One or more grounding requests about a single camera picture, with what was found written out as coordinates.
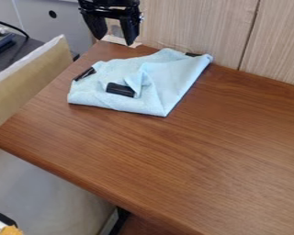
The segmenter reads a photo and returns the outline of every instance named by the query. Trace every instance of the chair backrest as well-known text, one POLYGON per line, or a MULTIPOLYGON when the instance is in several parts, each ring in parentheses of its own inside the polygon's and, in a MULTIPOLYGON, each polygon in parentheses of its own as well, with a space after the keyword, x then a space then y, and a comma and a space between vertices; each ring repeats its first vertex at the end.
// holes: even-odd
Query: chair backrest
POLYGON ((72 63, 59 36, 0 72, 0 126, 72 63))

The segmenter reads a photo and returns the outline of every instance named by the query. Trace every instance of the cable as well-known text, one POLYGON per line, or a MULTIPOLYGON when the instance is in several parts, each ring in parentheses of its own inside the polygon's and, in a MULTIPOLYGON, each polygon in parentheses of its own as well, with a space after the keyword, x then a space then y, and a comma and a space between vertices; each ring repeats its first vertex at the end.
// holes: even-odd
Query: cable
POLYGON ((22 30, 20 28, 17 28, 15 26, 12 26, 12 25, 7 24, 7 23, 2 22, 2 21, 0 21, 0 25, 7 26, 7 27, 10 27, 10 28, 13 28, 14 30, 17 30, 17 31, 21 32, 22 34, 24 34, 26 36, 26 40, 28 40, 30 38, 30 36, 27 34, 27 32, 25 32, 24 30, 22 30))

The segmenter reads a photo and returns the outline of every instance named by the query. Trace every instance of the folded cloth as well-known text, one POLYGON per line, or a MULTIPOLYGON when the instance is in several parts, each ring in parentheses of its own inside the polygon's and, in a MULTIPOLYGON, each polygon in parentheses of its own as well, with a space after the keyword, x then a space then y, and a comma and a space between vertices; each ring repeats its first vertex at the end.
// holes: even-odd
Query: folded cloth
POLYGON ((208 55, 190 57, 163 49, 153 55, 97 62, 95 74, 73 81, 68 102, 166 117, 212 62, 208 55), (107 93, 107 85, 129 86, 134 98, 107 93))

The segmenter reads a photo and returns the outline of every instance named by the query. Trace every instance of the chair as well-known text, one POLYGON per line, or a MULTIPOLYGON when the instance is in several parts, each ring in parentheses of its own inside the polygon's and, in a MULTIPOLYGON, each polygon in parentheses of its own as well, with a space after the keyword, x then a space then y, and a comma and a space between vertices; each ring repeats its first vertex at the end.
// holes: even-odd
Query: chair
MULTIPOLYGON (((72 63, 64 36, 0 73, 0 125, 72 63)), ((0 150, 0 212, 30 235, 95 235, 113 206, 0 150)))

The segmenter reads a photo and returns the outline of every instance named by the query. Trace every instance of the white cabinet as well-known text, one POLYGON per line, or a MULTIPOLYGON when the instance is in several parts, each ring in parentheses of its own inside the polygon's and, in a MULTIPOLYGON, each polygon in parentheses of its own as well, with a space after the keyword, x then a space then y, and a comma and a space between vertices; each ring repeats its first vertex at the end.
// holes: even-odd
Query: white cabinet
POLYGON ((24 29, 33 39, 46 42, 64 34, 72 51, 84 53, 91 47, 91 33, 77 3, 61 0, 14 1, 24 29))
POLYGON ((12 0, 0 0, 0 20, 21 28, 21 23, 12 0))

